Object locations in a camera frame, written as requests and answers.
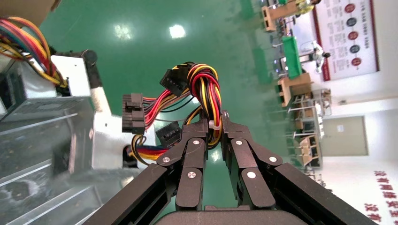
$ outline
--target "robot workstation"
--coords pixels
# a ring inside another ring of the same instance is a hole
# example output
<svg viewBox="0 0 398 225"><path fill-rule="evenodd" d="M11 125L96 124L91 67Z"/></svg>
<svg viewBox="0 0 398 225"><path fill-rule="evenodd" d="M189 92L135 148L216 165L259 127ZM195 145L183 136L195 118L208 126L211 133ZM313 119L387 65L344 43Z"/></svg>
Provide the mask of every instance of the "robot workstation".
<svg viewBox="0 0 398 225"><path fill-rule="evenodd" d="M9 140L2 141L4 148L24 152L7 165L27 162L4 171L0 187L19 182L30 188L30 180L39 179L51 190L32 196L25 211L4 204L17 215L5 215L5 223L375 224L257 144L247 126L234 123L222 105L218 79L225 75L211 65L186 61L165 68L159 76L165 90L155 98L143 97L144 87L120 96L117 117L110 113L94 51L58 52L31 22L0 21L0 135ZM193 100L197 107L185 119L163 120L155 132L159 113L173 113ZM206 161L218 145L236 208L202 205ZM30 155L33 149L38 152ZM159 217L174 196L176 211Z"/></svg>

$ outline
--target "silver rivet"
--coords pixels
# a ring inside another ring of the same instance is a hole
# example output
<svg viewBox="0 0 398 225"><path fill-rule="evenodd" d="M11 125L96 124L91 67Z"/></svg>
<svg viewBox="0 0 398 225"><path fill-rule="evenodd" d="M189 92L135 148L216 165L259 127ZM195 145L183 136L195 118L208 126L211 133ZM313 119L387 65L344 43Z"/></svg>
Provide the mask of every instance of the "silver rivet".
<svg viewBox="0 0 398 225"><path fill-rule="evenodd" d="M254 173L254 172L248 172L247 173L247 176L249 177L249 178L255 178L256 177L256 174Z"/></svg>
<svg viewBox="0 0 398 225"><path fill-rule="evenodd" d="M189 172L188 173L188 177L189 178L195 178L196 177L196 173L195 172Z"/></svg>

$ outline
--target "cardboard box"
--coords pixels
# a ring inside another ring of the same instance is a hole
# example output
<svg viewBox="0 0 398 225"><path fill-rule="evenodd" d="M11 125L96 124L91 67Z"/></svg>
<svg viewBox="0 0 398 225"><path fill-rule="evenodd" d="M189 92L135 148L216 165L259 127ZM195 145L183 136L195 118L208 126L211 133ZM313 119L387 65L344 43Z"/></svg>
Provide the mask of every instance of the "cardboard box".
<svg viewBox="0 0 398 225"><path fill-rule="evenodd" d="M40 26L61 0L2 0L0 16L18 16Z"/></svg>

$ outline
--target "electrical wire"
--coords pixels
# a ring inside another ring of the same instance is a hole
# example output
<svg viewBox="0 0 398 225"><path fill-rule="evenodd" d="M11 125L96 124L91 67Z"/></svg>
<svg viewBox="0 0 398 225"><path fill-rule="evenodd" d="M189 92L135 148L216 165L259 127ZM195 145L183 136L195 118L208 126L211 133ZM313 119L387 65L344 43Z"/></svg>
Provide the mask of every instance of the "electrical wire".
<svg viewBox="0 0 398 225"><path fill-rule="evenodd" d="M204 63L186 62L185 67L188 66L187 74L187 89L185 89L181 96L177 97L169 90L163 91L157 98L143 97L144 114L145 114L145 129L148 129L156 119L159 113L171 113L185 107L189 102L196 98L200 106L194 109L185 119L183 125L191 124L193 119L203 111L203 115L207 120L213 121L214 127L209 127L208 147L215 148L221 139L221 95L220 85L218 83L218 74L216 70ZM173 110L164 110L168 107L175 106L181 103L189 95L191 99Z"/></svg>
<svg viewBox="0 0 398 225"><path fill-rule="evenodd" d="M183 108L184 106L186 106L188 103L190 103L190 102L192 101L192 99L194 99L194 98L195 98L195 97L191 97L187 102L185 102L184 104L182 104L182 105L179 106L178 108L175 108L175 109L172 109L172 110L162 110L161 113L171 113L171 112L177 111L177 110Z"/></svg>
<svg viewBox="0 0 398 225"><path fill-rule="evenodd" d="M36 37L22 30L22 27ZM50 48L43 34L28 20L15 16L0 17L0 54L27 62L39 76L57 86L68 86L51 61ZM38 63L38 68L31 64L31 59Z"/></svg>
<svg viewBox="0 0 398 225"><path fill-rule="evenodd" d="M161 146L146 146L144 145L145 141L145 136L134 135L131 140L131 151L127 152L127 154L135 157L137 161L149 165L144 159L156 161L159 156L168 151L168 149Z"/></svg>

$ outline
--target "cable tie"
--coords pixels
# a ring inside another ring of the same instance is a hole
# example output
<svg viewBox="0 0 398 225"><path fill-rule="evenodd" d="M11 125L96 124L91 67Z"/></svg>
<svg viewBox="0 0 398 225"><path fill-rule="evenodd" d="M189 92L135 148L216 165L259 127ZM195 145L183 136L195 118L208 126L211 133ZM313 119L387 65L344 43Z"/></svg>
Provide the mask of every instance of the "cable tie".
<svg viewBox="0 0 398 225"><path fill-rule="evenodd" d="M213 130L220 130L220 129L221 129L221 124L218 125L218 126L216 126L216 125L214 124L214 120L210 120L210 121L209 121L209 128L210 128L210 129L213 129Z"/></svg>

